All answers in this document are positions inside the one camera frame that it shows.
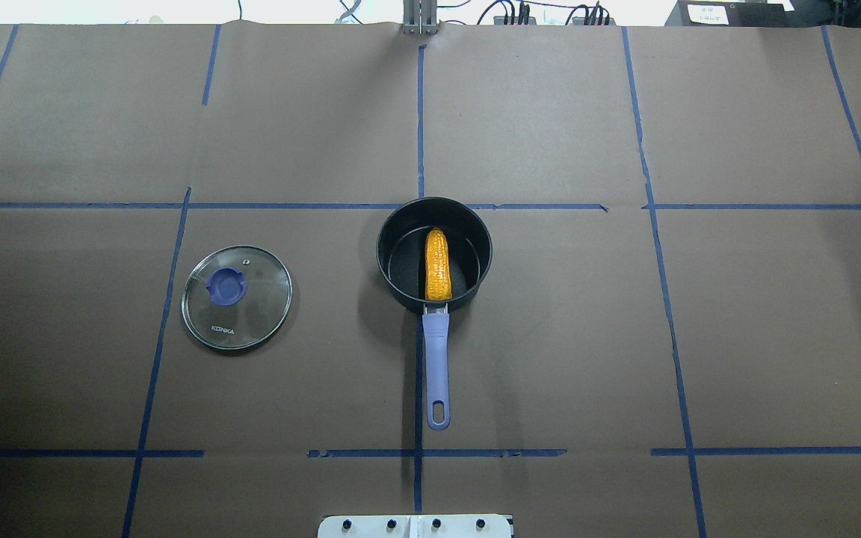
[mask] lid knob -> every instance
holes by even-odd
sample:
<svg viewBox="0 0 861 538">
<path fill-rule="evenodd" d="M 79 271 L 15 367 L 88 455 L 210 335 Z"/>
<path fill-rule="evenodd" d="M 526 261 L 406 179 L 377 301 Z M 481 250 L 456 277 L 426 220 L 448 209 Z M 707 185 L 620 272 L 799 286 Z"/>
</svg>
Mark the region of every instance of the lid knob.
<svg viewBox="0 0 861 538">
<path fill-rule="evenodd" d="M 222 267 L 208 278 L 206 286 L 212 294 L 212 303 L 218 306 L 231 306 L 237 303 L 248 291 L 244 273 L 233 267 Z"/>
</svg>

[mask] saucepan handle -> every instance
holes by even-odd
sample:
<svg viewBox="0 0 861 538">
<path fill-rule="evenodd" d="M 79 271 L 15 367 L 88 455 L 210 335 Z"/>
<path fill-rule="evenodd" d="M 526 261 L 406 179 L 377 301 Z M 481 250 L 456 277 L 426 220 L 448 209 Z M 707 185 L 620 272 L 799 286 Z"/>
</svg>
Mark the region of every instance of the saucepan handle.
<svg viewBox="0 0 861 538">
<path fill-rule="evenodd" d="M 444 430 L 451 425 L 451 390 L 447 372 L 447 332 L 451 315 L 424 314 L 424 358 L 427 372 L 428 426 Z"/>
</svg>

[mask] lid rim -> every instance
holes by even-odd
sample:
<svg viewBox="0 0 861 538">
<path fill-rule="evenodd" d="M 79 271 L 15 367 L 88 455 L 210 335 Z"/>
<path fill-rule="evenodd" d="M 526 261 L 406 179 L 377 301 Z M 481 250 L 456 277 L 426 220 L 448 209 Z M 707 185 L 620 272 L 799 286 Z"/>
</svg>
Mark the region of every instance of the lid rim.
<svg viewBox="0 0 861 538">
<path fill-rule="evenodd" d="M 283 272 L 284 272 L 284 276 L 287 279 L 287 283 L 288 283 L 288 296 L 287 296 L 287 300 L 285 300 L 285 302 L 284 302 L 284 310 L 283 310 L 283 312 L 281 312 L 280 320 L 278 320 L 276 326 L 272 327 L 271 330 L 269 330 L 268 333 L 265 334 L 263 337 L 261 337 L 257 340 L 254 340 L 254 341 L 250 341 L 250 343 L 248 343 L 248 344 L 242 344 L 242 345 L 215 344 L 215 343 L 213 343 L 213 341 L 209 341 L 208 339 L 206 339 L 206 337 L 203 334 L 201 334 L 197 328 L 195 328 L 194 324 L 191 323 L 191 319 L 189 319 L 191 317 L 191 313 L 188 310 L 188 291 L 191 290 L 192 282 L 195 282 L 195 280 L 199 280 L 199 282 L 201 282 L 201 279 L 195 279 L 195 276 L 198 275 L 198 273 L 200 273 L 201 270 L 206 265 L 208 265 L 209 262 L 211 262 L 215 258 L 215 256 L 218 256 L 222 252 L 226 252 L 226 251 L 233 250 L 233 249 L 239 249 L 239 248 L 252 249 L 254 251 L 259 251 L 260 253 L 263 253 L 267 256 L 270 256 L 270 258 L 273 259 L 277 263 L 277 265 L 280 266 L 281 270 L 283 270 Z M 264 341 L 267 341 L 270 337 L 274 336 L 274 333 L 277 333 L 277 331 L 280 330 L 281 326 L 283 326 L 283 324 L 284 324 L 284 320 L 286 320 L 288 317 L 288 313 L 291 312 L 291 300 L 293 300 L 293 296 L 294 296 L 294 283 L 293 283 L 293 280 L 291 280 L 291 272 L 288 271 L 288 267 L 286 265 L 284 265 L 284 262 L 281 262 L 280 258 L 277 258 L 277 256 L 275 256 L 272 252 L 267 251 L 266 249 L 262 249 L 260 247 L 256 247 L 253 245 L 233 245 L 233 246 L 225 247 L 223 249 L 219 249 L 219 250 L 212 252 L 212 254 L 205 256 L 205 258 L 202 259 L 201 262 L 198 262 L 197 265 L 194 266 L 194 269 L 191 269 L 191 273 L 188 275 L 188 279 L 185 280 L 185 289 L 184 289 L 184 291 L 182 291 L 182 320 L 185 322 L 185 328 L 188 328 L 188 332 L 191 333 L 191 336 L 194 336 L 197 341 L 201 341 L 202 344 L 208 345 L 208 347 L 211 347 L 212 350 L 219 350 L 219 351 L 246 350 L 246 348 L 255 347 L 256 345 L 261 344 Z"/>
</svg>

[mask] saucepan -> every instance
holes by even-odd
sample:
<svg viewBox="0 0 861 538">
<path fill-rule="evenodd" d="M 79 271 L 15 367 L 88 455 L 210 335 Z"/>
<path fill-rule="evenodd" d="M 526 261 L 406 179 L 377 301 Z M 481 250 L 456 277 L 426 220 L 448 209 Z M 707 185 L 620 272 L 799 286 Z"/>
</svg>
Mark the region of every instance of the saucepan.
<svg viewBox="0 0 861 538">
<path fill-rule="evenodd" d="M 426 246 L 428 234 L 441 229 L 447 239 L 451 299 L 429 300 Z M 451 424 L 447 337 L 450 312 L 478 293 L 491 265 L 490 233 L 467 205 L 450 198 L 427 197 L 397 208 L 380 228 L 377 263 L 394 299 L 422 315 L 427 386 L 427 418 L 431 429 Z"/>
</svg>

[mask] corn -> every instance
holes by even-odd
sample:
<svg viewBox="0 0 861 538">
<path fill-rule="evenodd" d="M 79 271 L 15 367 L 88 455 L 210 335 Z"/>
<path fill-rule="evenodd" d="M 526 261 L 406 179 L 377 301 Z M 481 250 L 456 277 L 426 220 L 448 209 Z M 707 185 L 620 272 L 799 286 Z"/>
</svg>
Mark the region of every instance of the corn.
<svg viewBox="0 0 861 538">
<path fill-rule="evenodd" d="M 424 252 L 427 270 L 425 299 L 451 299 L 454 296 L 454 292 L 451 290 L 451 260 L 447 253 L 447 236 L 440 228 L 434 228 L 430 231 Z"/>
</svg>

